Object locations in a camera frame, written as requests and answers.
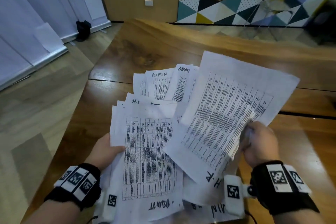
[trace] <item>geometric wall panel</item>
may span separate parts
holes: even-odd
[[[276,0],[289,7],[292,17],[285,11],[267,14],[261,1],[179,0],[177,23],[302,27],[327,0]]]

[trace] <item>right hand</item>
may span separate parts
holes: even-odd
[[[243,148],[246,162],[254,168],[271,160],[280,160],[278,140],[273,131],[259,121],[249,123],[247,127],[252,131],[244,138],[249,140]]]

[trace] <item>hand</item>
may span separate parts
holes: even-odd
[[[247,132],[243,139],[249,140],[243,147],[246,162],[254,168],[261,163],[280,160],[278,140],[273,131],[259,121],[249,123],[247,131],[249,129],[251,132]]]
[[[110,146],[110,134],[107,133],[96,142],[85,163],[92,164],[103,171],[112,163],[116,155],[124,150],[124,146]]]

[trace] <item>wooden floor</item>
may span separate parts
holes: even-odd
[[[88,73],[122,24],[113,24],[69,52],[0,92],[0,223],[19,223],[63,136]],[[209,34],[315,47],[296,28],[183,26]]]

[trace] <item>forearm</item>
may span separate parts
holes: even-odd
[[[321,215],[310,209],[282,213],[273,216],[275,224],[323,224]]]
[[[79,213],[79,207],[73,202],[47,200],[24,224],[72,224]]]

